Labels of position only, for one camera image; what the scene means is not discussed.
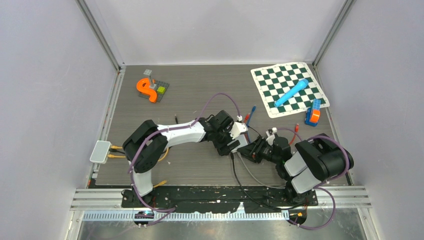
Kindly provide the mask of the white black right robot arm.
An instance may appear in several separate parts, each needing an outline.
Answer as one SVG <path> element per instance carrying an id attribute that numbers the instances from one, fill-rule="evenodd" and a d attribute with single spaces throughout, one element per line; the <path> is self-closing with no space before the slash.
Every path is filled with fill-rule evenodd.
<path id="1" fill-rule="evenodd" d="M 237 153 L 253 163 L 274 163 L 277 174 L 286 181 L 282 197 L 289 205 L 305 203 L 315 187 L 345 175 L 354 166 L 352 155 L 324 133 L 294 147 L 292 152 L 287 138 L 273 134 L 258 137 Z"/>

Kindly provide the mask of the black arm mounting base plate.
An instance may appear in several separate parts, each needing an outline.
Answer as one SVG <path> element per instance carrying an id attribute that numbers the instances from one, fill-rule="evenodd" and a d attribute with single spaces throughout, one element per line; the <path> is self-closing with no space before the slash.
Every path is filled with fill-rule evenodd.
<path id="1" fill-rule="evenodd" d="M 174 213 L 235 213 L 243 207 L 246 213 L 275 213 L 278 209 L 317 206 L 315 192 L 289 199 L 282 189 L 264 186 L 159 186 L 143 196 L 133 189 L 121 191 L 122 208 L 152 207 Z"/>

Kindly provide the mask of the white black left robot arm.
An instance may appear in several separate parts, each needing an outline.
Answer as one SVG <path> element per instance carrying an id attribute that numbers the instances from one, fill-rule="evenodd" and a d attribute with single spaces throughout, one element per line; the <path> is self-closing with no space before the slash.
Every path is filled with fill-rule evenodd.
<path id="1" fill-rule="evenodd" d="M 129 162 L 134 200 L 141 207 L 153 202 L 152 169 L 169 148 L 186 143 L 211 142 L 219 156 L 227 156 L 246 145 L 247 125 L 240 116 L 233 119 L 225 110 L 174 125 L 144 121 L 123 143 Z"/>

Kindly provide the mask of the white network switch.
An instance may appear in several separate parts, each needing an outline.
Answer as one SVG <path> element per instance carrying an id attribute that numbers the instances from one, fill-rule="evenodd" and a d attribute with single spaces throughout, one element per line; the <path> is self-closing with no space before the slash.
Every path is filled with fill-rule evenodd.
<path id="1" fill-rule="evenodd" d="M 235 153 L 239 148 L 245 147 L 245 146 L 247 146 L 249 144 L 244 134 L 239 135 L 233 142 L 234 143 L 237 143 L 237 142 L 239 143 L 239 145 L 237 145 L 232 150 L 233 153 Z"/>

